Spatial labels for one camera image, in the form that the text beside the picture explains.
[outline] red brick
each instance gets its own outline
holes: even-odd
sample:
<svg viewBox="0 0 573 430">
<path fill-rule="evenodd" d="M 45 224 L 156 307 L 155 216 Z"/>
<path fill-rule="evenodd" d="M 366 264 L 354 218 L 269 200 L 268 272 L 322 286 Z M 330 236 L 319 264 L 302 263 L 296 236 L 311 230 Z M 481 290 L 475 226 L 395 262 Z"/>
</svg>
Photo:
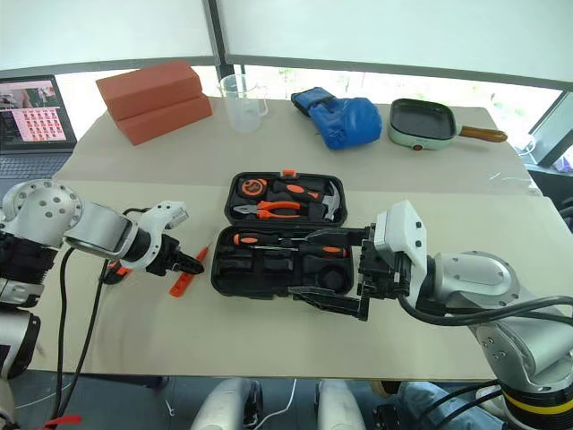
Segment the red brick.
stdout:
<svg viewBox="0 0 573 430">
<path fill-rule="evenodd" d="M 119 74 L 96 82 L 116 121 L 201 94 L 199 75 L 184 60 Z"/>
<path fill-rule="evenodd" d="M 209 99 L 201 94 L 194 99 L 115 121 L 115 124 L 132 144 L 139 145 L 210 115 Z"/>
</svg>

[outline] table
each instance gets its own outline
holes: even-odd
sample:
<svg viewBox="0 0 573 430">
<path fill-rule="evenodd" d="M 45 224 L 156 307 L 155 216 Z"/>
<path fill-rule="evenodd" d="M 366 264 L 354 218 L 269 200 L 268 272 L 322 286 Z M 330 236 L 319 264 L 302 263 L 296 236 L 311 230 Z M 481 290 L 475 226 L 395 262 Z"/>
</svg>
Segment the table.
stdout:
<svg viewBox="0 0 573 430">
<path fill-rule="evenodd" d="M 64 182 L 82 198 L 118 210 L 166 199 L 185 201 L 191 218 L 171 234 L 189 254 L 227 225 L 222 211 L 227 186 Z M 351 190 L 346 198 L 349 227 L 369 225 L 380 211 L 408 198 L 428 229 L 430 254 L 474 249 L 497 254 L 513 264 L 522 284 L 535 294 L 570 294 L 573 238 L 544 197 Z M 80 354 L 100 264 L 81 253 L 68 264 L 65 371 L 74 369 Z M 209 258 L 206 267 L 209 273 Z M 468 329 L 418 322 L 395 301 L 371 301 L 370 321 L 359 322 L 290 298 L 223 297 L 210 285 L 208 273 L 197 277 L 180 299 L 168 294 L 174 273 L 165 278 L 132 273 L 122 284 L 106 288 L 83 371 L 391 380 L 492 376 Z M 42 319 L 34 369 L 56 368 L 57 278 L 58 270 L 48 274 L 34 310 Z"/>
<path fill-rule="evenodd" d="M 290 101 L 269 100 L 269 115 L 255 133 L 230 129 L 221 99 L 210 102 L 212 117 L 135 147 L 105 113 L 56 178 L 228 186 L 239 172 L 293 168 L 338 176 L 349 191 L 528 193 L 531 177 L 507 143 L 458 137 L 446 150 L 410 150 L 387 136 L 389 105 L 379 105 L 378 141 L 333 151 Z M 484 108 L 453 110 L 460 124 L 495 128 Z"/>
</svg>

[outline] hammer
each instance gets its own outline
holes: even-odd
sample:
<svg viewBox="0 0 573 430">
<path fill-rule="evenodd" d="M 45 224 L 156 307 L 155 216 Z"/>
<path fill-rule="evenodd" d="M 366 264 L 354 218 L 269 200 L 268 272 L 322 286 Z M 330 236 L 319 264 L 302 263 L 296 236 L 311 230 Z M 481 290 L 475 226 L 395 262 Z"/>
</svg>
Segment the hammer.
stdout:
<svg viewBox="0 0 573 430">
<path fill-rule="evenodd" d="M 299 202 L 320 202 L 327 208 L 324 218 L 333 221 L 334 212 L 336 212 L 340 206 L 340 194 L 332 181 L 329 182 L 329 185 L 332 190 L 332 195 L 318 193 L 316 191 L 308 190 L 300 185 L 285 184 L 284 182 L 279 181 L 275 181 L 273 191 L 275 193 L 286 191 L 293 195 Z"/>
</svg>

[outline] laptop screen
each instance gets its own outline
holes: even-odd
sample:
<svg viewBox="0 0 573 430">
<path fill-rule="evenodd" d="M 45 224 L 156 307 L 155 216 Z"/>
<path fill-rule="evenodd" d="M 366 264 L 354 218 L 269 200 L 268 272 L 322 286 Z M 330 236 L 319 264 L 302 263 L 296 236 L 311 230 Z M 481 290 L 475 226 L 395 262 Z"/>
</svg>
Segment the laptop screen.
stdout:
<svg viewBox="0 0 573 430">
<path fill-rule="evenodd" d="M 75 143 L 54 75 L 0 79 L 2 149 L 66 149 Z"/>
</svg>

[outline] black toolbox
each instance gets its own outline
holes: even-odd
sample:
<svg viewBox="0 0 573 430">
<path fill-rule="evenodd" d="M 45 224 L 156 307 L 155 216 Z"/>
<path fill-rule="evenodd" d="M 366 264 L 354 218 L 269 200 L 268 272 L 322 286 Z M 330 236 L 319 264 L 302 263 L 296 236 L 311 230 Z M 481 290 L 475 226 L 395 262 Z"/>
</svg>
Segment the black toolbox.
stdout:
<svg viewBox="0 0 573 430">
<path fill-rule="evenodd" d="M 338 203 L 333 202 L 335 194 Z M 291 203 L 288 206 L 293 207 L 262 209 L 257 213 L 261 202 L 301 200 L 304 202 L 298 209 L 294 209 L 296 203 Z M 317 253 L 312 246 L 321 245 L 296 240 L 321 228 L 339 227 L 346 220 L 344 189 L 337 177 L 296 174 L 291 170 L 240 173 L 233 178 L 225 214 L 232 225 L 219 234 L 211 267 L 211 283 L 220 294 L 270 299 L 288 296 L 289 287 L 320 287 L 338 295 L 345 295 L 353 287 L 350 247 L 326 246 L 323 248 L 328 252 Z M 263 236 L 253 239 L 252 233 Z"/>
</svg>

